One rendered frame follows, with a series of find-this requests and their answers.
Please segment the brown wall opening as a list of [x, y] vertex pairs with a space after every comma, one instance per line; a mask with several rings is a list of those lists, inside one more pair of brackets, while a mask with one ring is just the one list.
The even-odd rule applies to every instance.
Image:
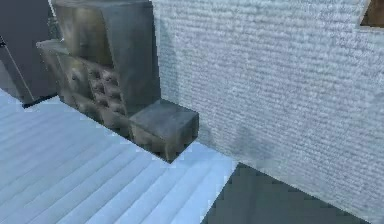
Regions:
[[384, 0], [370, 0], [361, 26], [384, 28]]

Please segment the dark grey room door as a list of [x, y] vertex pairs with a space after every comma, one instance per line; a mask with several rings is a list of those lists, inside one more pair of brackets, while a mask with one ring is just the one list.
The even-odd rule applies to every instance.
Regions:
[[0, 89], [25, 105], [57, 94], [36, 47], [51, 15], [48, 0], [0, 0]]

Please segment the grey brown stepped cupboard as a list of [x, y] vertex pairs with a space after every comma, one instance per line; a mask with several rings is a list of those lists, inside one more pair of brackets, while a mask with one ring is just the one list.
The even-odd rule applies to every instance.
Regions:
[[59, 38], [37, 44], [60, 100], [171, 163], [199, 114], [161, 96], [150, 0], [52, 0]]

